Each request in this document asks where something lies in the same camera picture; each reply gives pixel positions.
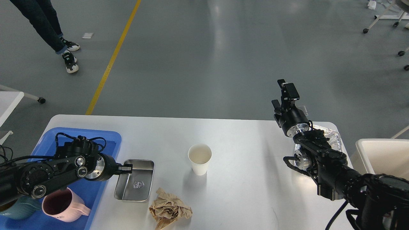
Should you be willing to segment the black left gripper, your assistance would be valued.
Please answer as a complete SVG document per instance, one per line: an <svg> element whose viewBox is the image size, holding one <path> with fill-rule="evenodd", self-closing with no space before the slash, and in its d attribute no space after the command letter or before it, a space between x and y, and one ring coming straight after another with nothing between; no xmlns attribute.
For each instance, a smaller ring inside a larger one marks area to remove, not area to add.
<svg viewBox="0 0 409 230"><path fill-rule="evenodd" d="M114 157L105 154L98 154L95 169L85 176L89 181L106 181L114 175L131 174L132 164L120 165Z"/></svg>

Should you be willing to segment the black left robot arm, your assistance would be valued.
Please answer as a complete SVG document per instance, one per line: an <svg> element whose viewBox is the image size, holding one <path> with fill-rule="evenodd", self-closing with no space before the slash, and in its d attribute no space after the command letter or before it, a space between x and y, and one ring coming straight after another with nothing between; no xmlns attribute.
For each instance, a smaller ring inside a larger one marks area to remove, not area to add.
<svg viewBox="0 0 409 230"><path fill-rule="evenodd" d="M22 196L44 198L81 179L106 181L114 175L131 174L132 164L120 164L104 154L105 144L96 138L57 133L53 156L23 156L1 163L1 205Z"/></svg>

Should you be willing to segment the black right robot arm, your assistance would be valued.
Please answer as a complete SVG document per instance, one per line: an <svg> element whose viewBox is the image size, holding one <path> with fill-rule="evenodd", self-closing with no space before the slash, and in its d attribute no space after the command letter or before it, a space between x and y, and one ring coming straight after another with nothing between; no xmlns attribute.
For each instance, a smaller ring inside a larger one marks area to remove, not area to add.
<svg viewBox="0 0 409 230"><path fill-rule="evenodd" d="M298 109L300 96L294 83L277 81L281 100L272 100L274 119L286 137L292 138L298 151L285 156L290 169L310 177L317 186L317 194L332 201L344 199L326 226L345 211L354 230L407 230L409 198L408 181L387 174L360 174L350 168L347 155L334 150L324 131L313 127L305 113Z"/></svg>

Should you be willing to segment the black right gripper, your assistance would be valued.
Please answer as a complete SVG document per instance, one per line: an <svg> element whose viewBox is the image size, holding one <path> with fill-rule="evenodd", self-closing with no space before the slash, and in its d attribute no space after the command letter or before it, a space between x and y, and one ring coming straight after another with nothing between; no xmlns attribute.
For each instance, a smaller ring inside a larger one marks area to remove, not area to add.
<svg viewBox="0 0 409 230"><path fill-rule="evenodd" d="M286 137L294 137L296 134L306 132L311 129L311 125L305 113L295 106L300 95L294 83L285 80L277 80L281 89L281 103L279 100L272 100L274 108L274 119L279 128L282 129Z"/></svg>

